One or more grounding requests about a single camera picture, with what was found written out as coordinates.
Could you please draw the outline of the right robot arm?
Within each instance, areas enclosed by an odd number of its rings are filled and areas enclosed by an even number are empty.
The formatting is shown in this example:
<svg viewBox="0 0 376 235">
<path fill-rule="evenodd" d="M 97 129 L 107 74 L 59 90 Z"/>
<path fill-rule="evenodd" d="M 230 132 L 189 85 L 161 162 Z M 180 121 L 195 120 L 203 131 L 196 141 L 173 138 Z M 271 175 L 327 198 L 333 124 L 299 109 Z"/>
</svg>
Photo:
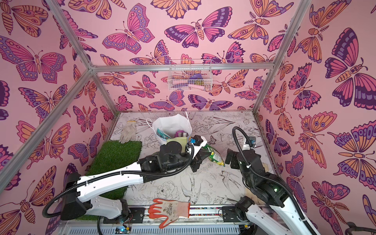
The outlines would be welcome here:
<svg viewBox="0 0 376 235">
<path fill-rule="evenodd" d="M 269 235 L 318 235 L 318 230 L 305 215 L 285 181 L 265 170 L 260 155 L 252 148 L 245 131 L 236 126 L 232 129 L 232 135 L 238 151 L 229 152 L 225 162 L 235 165 L 241 172 L 245 187 L 268 205 L 283 224 L 265 213 L 248 196 L 243 196 L 236 203 L 238 218 L 248 220 Z"/>
</svg>

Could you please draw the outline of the brown M&M's candy packet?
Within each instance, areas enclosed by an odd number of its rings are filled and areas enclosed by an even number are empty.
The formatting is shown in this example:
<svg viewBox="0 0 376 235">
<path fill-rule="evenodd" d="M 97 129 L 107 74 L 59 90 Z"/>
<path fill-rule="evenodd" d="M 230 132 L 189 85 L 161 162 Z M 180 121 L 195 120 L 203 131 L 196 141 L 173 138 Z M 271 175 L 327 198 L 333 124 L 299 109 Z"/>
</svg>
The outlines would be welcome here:
<svg viewBox="0 0 376 235">
<path fill-rule="evenodd" d="M 189 136 L 188 132 L 185 132 L 184 130 L 179 130 L 175 133 L 175 138 L 188 137 L 188 136 Z"/>
</svg>

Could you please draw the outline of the green snack packet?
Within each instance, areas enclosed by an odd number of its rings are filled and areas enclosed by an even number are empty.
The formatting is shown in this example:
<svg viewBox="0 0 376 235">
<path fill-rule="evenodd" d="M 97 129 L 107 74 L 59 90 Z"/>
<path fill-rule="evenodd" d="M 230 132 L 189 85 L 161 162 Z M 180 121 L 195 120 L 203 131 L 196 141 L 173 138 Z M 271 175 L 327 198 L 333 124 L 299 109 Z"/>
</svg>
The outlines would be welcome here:
<svg viewBox="0 0 376 235">
<path fill-rule="evenodd" d="M 204 149 L 207 151 L 207 152 L 209 152 L 210 153 L 210 155 L 209 155 L 209 160 L 211 161 L 211 162 L 213 162 L 213 163 L 215 163 L 215 164 L 217 164 L 217 165 L 219 165 L 219 166 L 224 166 L 225 165 L 225 163 L 224 163 L 224 161 L 223 161 L 223 159 L 222 159 L 222 157 L 221 157 L 221 155 L 220 155 L 220 153 L 216 150 L 216 149 L 214 149 L 212 146 L 210 146 L 209 144 L 206 144 L 205 146 L 204 146 Z"/>
</svg>

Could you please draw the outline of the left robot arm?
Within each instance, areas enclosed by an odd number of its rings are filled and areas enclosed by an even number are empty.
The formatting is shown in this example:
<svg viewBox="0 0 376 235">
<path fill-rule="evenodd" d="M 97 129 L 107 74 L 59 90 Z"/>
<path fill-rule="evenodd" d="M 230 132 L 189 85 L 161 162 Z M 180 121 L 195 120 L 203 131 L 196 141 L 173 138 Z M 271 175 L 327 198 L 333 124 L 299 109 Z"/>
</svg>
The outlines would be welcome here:
<svg viewBox="0 0 376 235">
<path fill-rule="evenodd" d="M 200 153 L 207 143 L 205 137 L 195 135 L 186 148 L 172 141 L 162 145 L 156 154 L 116 170 L 90 176 L 72 172 L 66 176 L 64 190 L 45 205 L 42 215 L 44 218 L 60 217 L 63 221 L 83 215 L 108 219 L 127 216 L 124 199 L 111 200 L 103 198 L 102 194 L 177 175 L 201 158 Z"/>
</svg>

